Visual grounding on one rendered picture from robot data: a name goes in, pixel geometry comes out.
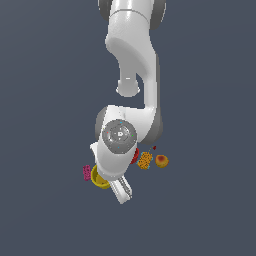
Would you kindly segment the orange patterned box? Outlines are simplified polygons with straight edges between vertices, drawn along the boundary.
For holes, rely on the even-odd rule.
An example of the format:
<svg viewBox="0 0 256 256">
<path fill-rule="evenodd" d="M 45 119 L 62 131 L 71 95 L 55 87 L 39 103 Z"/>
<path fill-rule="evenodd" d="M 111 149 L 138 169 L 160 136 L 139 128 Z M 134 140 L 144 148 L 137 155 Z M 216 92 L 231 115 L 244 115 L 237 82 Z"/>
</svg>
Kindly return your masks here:
<svg viewBox="0 0 256 256">
<path fill-rule="evenodd" d="M 137 161 L 137 165 L 141 169 L 147 170 L 150 167 L 152 159 L 153 156 L 149 152 L 142 152 L 140 159 Z"/>
</svg>

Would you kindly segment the orange red peach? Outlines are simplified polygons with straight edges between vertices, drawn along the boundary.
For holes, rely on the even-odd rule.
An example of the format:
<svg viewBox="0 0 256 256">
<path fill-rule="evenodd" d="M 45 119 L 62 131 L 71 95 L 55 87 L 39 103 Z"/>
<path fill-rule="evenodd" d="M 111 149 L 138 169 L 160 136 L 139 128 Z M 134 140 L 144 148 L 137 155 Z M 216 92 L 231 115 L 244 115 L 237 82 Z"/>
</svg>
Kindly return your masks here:
<svg viewBox="0 0 256 256">
<path fill-rule="evenodd" d="M 159 168 L 165 168 L 169 164 L 169 159 L 164 155 L 157 155 L 155 158 L 155 164 Z"/>
</svg>

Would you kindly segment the red round object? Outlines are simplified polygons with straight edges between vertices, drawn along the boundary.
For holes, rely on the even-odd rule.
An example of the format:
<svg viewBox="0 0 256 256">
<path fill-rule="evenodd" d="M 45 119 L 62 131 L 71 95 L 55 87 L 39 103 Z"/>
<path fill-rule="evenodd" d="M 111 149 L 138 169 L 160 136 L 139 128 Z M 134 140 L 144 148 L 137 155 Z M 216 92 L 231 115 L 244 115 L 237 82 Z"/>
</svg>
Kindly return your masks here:
<svg viewBox="0 0 256 256">
<path fill-rule="evenodd" d="M 138 159 L 138 156 L 139 156 L 139 149 L 136 148 L 135 153 L 134 153 L 134 156 L 133 156 L 133 159 L 132 159 L 132 161 L 131 161 L 130 164 L 136 163 L 136 162 L 137 162 L 137 159 Z"/>
</svg>

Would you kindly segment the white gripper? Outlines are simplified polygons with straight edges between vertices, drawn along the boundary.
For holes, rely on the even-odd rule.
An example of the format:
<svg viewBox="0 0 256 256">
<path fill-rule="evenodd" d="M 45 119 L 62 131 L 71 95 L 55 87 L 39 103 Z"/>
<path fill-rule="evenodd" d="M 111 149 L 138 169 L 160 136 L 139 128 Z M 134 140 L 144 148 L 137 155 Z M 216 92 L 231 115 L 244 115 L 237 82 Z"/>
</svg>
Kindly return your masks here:
<svg viewBox="0 0 256 256">
<path fill-rule="evenodd" d="M 109 184 L 120 204 L 123 204 L 132 198 L 132 188 L 123 177 L 120 177 L 115 181 L 110 181 Z"/>
</svg>

